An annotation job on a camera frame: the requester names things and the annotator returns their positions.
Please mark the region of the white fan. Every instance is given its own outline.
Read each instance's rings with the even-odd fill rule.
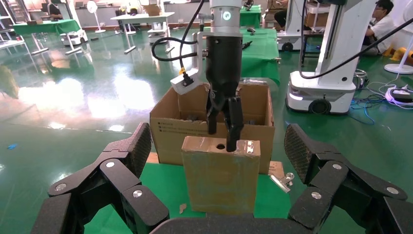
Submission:
[[[96,14],[96,10],[97,10],[96,3],[94,1],[89,1],[88,4],[87,4],[87,8],[88,8],[88,11],[90,13],[94,14],[94,17],[96,18],[96,23],[97,23],[97,28],[98,29],[95,31],[95,33],[104,33],[104,32],[106,32],[106,30],[100,28],[100,23],[99,23],[99,20],[97,19],[97,14]]]
[[[404,22],[410,20],[411,18],[413,18],[413,0],[411,0],[406,5],[406,7],[404,8],[404,12],[403,12]],[[413,25],[412,24],[407,25],[404,28],[404,30],[409,31],[410,33],[413,33]],[[387,64],[386,66],[384,66],[384,69],[386,71],[398,73],[398,74],[413,74],[413,67],[404,64],[412,48],[413,48],[413,35],[412,35],[412,38],[410,39],[409,46],[407,47],[407,50],[404,53],[403,58],[400,61],[400,64]]]

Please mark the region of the desk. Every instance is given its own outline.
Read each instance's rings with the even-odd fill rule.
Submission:
[[[38,48],[37,51],[32,52],[32,55],[36,55],[42,53],[44,51],[49,50],[49,48],[41,48],[38,44],[38,41],[35,38],[35,33],[65,33],[68,37],[71,51],[67,52],[66,54],[71,54],[74,51],[80,50],[80,47],[74,49],[72,45],[72,41],[69,38],[69,32],[77,32],[80,30],[79,25],[74,19],[64,19],[59,21],[44,21],[42,24],[36,25],[27,25],[27,23],[19,23],[13,25],[13,28],[16,34],[24,35],[24,34],[32,34],[32,38],[35,41],[35,44]]]
[[[261,20],[261,5],[252,6],[250,11],[247,11],[245,7],[242,7],[240,16],[240,26],[254,26],[254,28],[259,28]]]
[[[123,24],[123,28],[126,28],[126,24],[134,24],[134,23],[158,23],[158,22],[166,22],[167,24],[167,36],[170,37],[170,29],[168,26],[168,17],[175,14],[175,12],[165,12],[159,16],[149,16],[148,14],[137,14],[134,16],[131,15],[121,15],[111,18],[111,20],[121,20]],[[136,49],[136,46],[131,47],[131,43],[129,42],[129,36],[126,35],[126,41],[128,42],[129,48],[125,50],[125,55],[128,54],[130,51]]]
[[[257,28],[255,35],[242,29],[243,42],[252,44],[243,50],[241,77],[269,78],[280,83],[278,76],[277,31],[275,29]]]

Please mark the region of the metal clamp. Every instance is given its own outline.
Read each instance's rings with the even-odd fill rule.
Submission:
[[[289,186],[293,185],[294,174],[287,173],[284,178],[277,179],[274,175],[270,176],[271,180],[278,185],[285,193],[288,193],[290,190]]]

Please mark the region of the white table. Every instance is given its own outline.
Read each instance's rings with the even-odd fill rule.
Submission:
[[[34,65],[34,67],[36,68],[36,71],[38,72],[38,68],[36,67],[35,61],[33,60],[33,57],[32,57],[32,55],[30,54],[29,48],[27,47],[25,41],[23,41],[23,40],[6,40],[6,41],[1,40],[1,42],[0,42],[0,50],[2,50],[2,49],[7,49],[7,48],[9,48],[9,47],[16,46],[16,45],[22,45],[22,44],[24,44],[24,46],[26,47],[26,50],[27,50],[27,52],[29,53],[30,59],[32,60],[32,63],[33,63],[33,65]]]
[[[148,14],[137,14],[134,16],[131,15],[121,15],[111,18],[111,20],[121,20],[123,24],[123,28],[126,29],[126,24],[128,23],[158,23],[158,22],[166,22],[167,24],[167,36],[170,37],[170,29],[168,26],[168,17],[175,14],[175,12],[164,12],[158,16],[149,16]],[[125,55],[128,54],[130,51],[136,49],[136,46],[131,47],[131,43],[129,42],[129,36],[126,35],[126,41],[128,42],[129,49],[125,50]]]

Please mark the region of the black cable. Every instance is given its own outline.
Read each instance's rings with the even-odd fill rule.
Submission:
[[[365,98],[355,98],[353,99],[351,105],[360,105],[360,103],[365,103],[364,107],[351,107],[351,109],[353,110],[359,110],[359,109],[369,109],[372,108],[374,106],[377,106],[383,102],[385,102],[386,99],[378,94],[372,94],[369,95],[368,97]]]
[[[184,40],[181,40],[181,39],[178,39],[178,38],[171,38],[171,37],[161,38],[161,39],[155,41],[155,43],[152,45],[151,51],[152,51],[152,55],[153,55],[153,57],[155,57],[155,59],[157,59],[159,61],[163,61],[163,62],[172,62],[172,61],[175,61],[175,60],[178,60],[178,59],[194,57],[194,56],[197,55],[196,53],[189,53],[189,54],[186,54],[184,56],[181,55],[179,57],[174,57],[174,58],[161,58],[161,57],[158,57],[155,54],[155,47],[157,45],[159,45],[160,43],[162,43],[163,41],[166,41],[166,40],[173,40],[173,41],[180,42],[181,44],[187,44],[187,45],[193,45],[193,44],[197,43],[197,41],[184,41]]]
[[[201,1],[199,2],[198,9],[196,9],[195,14],[192,16],[191,21],[190,21],[189,24],[187,25],[187,28],[185,29],[184,35],[182,36],[182,40],[183,40],[183,41],[185,41],[185,38],[187,37],[187,34],[188,34],[188,32],[189,32],[189,30],[190,30],[193,22],[195,21],[196,17],[198,16],[199,12],[201,11],[202,5],[204,5],[204,0],[201,0]],[[180,63],[180,65],[181,65],[181,69],[184,68],[184,62],[182,61],[182,58],[181,58],[181,56],[182,56],[182,48],[183,48],[183,47],[184,47],[184,44],[181,43],[181,47],[179,48],[179,58],[180,58],[180,59],[179,59],[179,63]]]
[[[306,7],[307,7],[307,1],[304,1],[304,4],[302,5],[302,11],[303,11],[303,12],[305,11]],[[305,18],[304,18],[304,14],[303,14],[302,17],[301,17],[301,40],[303,40],[303,38],[304,38],[304,21],[305,21]],[[302,74],[302,68],[301,68],[301,67],[302,67],[302,61],[301,61],[301,57],[302,57],[302,53],[303,53],[303,49],[304,49],[304,44],[301,43],[301,50],[300,50],[300,56],[299,56],[299,58],[300,58],[300,59],[299,59],[299,73],[300,73],[300,76],[301,76],[302,78],[304,78],[304,79],[315,79],[315,78],[319,78],[319,77],[325,76],[326,74],[329,74],[329,73],[337,70],[338,68],[346,65],[347,63],[351,62],[351,61],[354,60],[355,58],[359,57],[361,54],[366,53],[368,50],[370,50],[371,48],[377,46],[379,43],[381,43],[381,42],[384,41],[385,39],[391,37],[393,34],[395,34],[396,32],[400,31],[402,28],[406,27],[407,25],[411,24],[412,22],[413,22],[413,18],[411,18],[410,20],[404,22],[403,24],[401,24],[400,26],[398,26],[397,28],[395,28],[393,31],[389,32],[388,34],[386,34],[385,36],[383,36],[382,38],[380,38],[379,40],[377,40],[377,41],[374,42],[373,44],[369,45],[366,49],[360,51],[359,53],[357,53],[356,55],[354,55],[354,56],[352,56],[351,58],[347,59],[346,61],[340,63],[339,65],[333,67],[332,69],[330,69],[330,70],[328,70],[328,71],[326,71],[326,72],[324,72],[324,73],[321,73],[321,74],[319,74],[319,75],[312,76],[312,77],[306,77],[306,76],[304,76],[304,75]]]

